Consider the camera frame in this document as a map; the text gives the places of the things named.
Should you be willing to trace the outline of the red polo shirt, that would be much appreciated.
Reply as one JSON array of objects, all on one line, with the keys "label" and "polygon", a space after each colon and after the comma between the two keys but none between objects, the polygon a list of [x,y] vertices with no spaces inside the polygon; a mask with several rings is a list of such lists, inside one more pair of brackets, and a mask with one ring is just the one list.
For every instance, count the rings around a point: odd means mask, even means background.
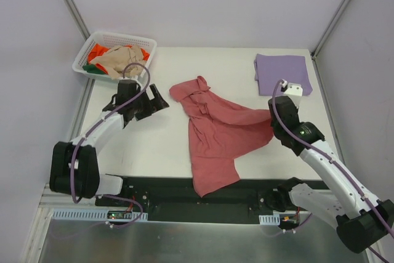
[{"label": "red polo shirt", "polygon": [[235,159],[272,140],[271,114],[225,100],[196,79],[169,89],[188,116],[188,140],[195,192],[203,197],[240,180]]}]

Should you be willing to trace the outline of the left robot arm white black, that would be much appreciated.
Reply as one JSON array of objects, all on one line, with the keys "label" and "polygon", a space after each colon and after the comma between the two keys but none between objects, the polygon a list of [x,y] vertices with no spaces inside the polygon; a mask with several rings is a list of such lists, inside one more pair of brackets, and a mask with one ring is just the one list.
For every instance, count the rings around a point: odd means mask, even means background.
[{"label": "left robot arm white black", "polygon": [[168,106],[155,84],[142,87],[133,80],[120,80],[117,93],[85,133],[70,142],[55,144],[49,180],[51,191],[70,195],[75,200],[109,195],[115,206],[127,205],[130,192],[123,187],[123,178],[100,173],[98,155],[132,120],[145,119]]}]

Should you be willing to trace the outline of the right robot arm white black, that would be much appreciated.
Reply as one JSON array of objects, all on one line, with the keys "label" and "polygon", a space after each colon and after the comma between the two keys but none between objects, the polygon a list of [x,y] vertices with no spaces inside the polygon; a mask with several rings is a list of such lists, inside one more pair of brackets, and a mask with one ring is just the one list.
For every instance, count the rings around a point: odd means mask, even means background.
[{"label": "right robot arm white black", "polygon": [[393,235],[393,202],[382,201],[339,161],[320,130],[301,122],[288,96],[268,101],[274,136],[307,163],[328,186],[328,198],[292,177],[278,186],[277,203],[283,210],[306,209],[329,224],[352,252],[361,253],[386,235]]}]

